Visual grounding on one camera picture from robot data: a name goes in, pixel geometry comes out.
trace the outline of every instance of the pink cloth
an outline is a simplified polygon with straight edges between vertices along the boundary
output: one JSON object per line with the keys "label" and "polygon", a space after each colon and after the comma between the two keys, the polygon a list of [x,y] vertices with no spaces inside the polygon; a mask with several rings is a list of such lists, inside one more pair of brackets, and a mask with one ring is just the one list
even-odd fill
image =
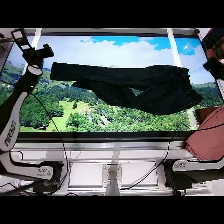
{"label": "pink cloth", "polygon": [[[198,130],[224,123],[224,108],[219,106],[206,117]],[[200,160],[219,160],[224,156],[224,125],[195,131],[187,139],[186,150]]]}

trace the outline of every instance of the landscape image on screen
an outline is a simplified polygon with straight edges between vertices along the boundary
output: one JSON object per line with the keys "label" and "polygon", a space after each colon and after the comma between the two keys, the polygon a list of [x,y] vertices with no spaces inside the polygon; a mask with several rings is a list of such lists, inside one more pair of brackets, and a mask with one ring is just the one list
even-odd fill
{"label": "landscape image on screen", "polygon": [[[189,69],[193,88],[203,96],[193,109],[223,105],[214,78],[203,68],[206,57],[196,38],[175,38],[183,67]],[[137,36],[41,36],[38,48],[49,44],[54,57],[45,59],[43,75],[20,111],[21,132],[142,132],[189,131],[195,119],[189,110],[171,115],[152,115],[137,109],[110,106],[92,91],[73,87],[73,82],[50,80],[53,62],[114,68],[145,68],[175,65],[168,37]],[[0,78],[16,83],[22,76],[25,60],[14,44]],[[0,105],[13,87],[0,82]]]}

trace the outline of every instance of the black garment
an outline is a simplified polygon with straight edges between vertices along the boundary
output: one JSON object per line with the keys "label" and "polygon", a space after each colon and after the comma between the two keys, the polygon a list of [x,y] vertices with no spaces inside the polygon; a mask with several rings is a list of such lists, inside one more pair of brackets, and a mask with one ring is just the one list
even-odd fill
{"label": "black garment", "polygon": [[[176,113],[202,100],[192,89],[188,69],[170,65],[105,68],[54,62],[51,79],[76,81],[73,86],[92,90],[109,105],[157,115]],[[130,88],[143,92],[135,96]]]}

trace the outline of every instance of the sky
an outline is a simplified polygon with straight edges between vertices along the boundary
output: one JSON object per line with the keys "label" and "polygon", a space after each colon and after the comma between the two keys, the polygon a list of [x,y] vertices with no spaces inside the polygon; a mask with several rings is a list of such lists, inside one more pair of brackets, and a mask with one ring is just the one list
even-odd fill
{"label": "sky", "polygon": [[[183,67],[188,68],[191,83],[214,82],[203,68],[206,57],[196,38],[175,38]],[[119,68],[145,68],[152,65],[175,65],[168,37],[137,36],[42,36],[38,49],[49,44],[54,57],[45,59],[44,67],[53,62]],[[21,51],[14,46],[8,61],[25,64]]]}

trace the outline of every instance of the black border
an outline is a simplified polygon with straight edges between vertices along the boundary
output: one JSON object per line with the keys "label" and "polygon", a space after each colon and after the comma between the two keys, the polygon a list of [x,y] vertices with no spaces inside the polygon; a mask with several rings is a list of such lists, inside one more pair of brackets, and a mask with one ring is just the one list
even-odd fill
{"label": "black border", "polygon": [[[139,36],[139,37],[167,37],[167,34],[155,34],[155,33],[84,33],[84,32],[65,32],[65,33],[43,33],[42,36]],[[197,38],[199,39],[202,48],[205,52],[204,45],[197,35],[184,35],[176,34],[175,38]],[[138,141],[150,141],[161,142],[178,140],[185,141],[194,131],[149,131],[149,132],[19,132],[17,143],[56,143],[63,142],[138,142]]]}

